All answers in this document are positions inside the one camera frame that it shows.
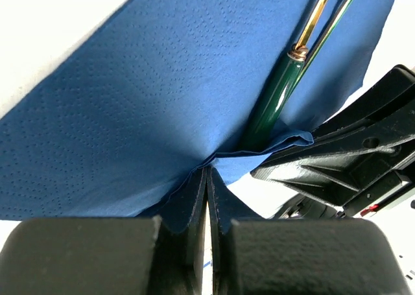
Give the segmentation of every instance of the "embossed dot pattern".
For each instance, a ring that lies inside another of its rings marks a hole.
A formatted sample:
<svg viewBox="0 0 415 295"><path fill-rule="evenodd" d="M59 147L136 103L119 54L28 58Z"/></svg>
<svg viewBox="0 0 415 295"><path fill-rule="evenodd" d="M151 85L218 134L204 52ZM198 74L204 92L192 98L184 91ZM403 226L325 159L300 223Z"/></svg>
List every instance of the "embossed dot pattern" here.
<svg viewBox="0 0 415 295"><path fill-rule="evenodd" d="M231 150L308 2L129 0L1 119L0 219L130 217L157 203ZM392 3L355 0L283 122L312 130L360 86ZM284 136L296 133L275 150ZM216 166L234 180L266 156Z"/></svg>

